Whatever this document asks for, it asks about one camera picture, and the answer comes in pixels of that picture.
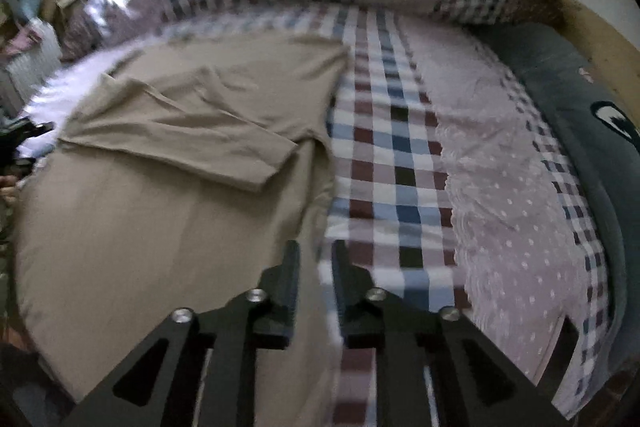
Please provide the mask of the person's left hand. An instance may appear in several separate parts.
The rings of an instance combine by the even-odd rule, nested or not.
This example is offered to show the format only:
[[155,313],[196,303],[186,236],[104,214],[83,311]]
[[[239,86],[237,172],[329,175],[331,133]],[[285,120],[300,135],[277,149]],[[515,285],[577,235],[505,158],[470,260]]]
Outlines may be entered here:
[[4,212],[15,209],[20,199],[20,179],[16,176],[0,176],[1,210]]

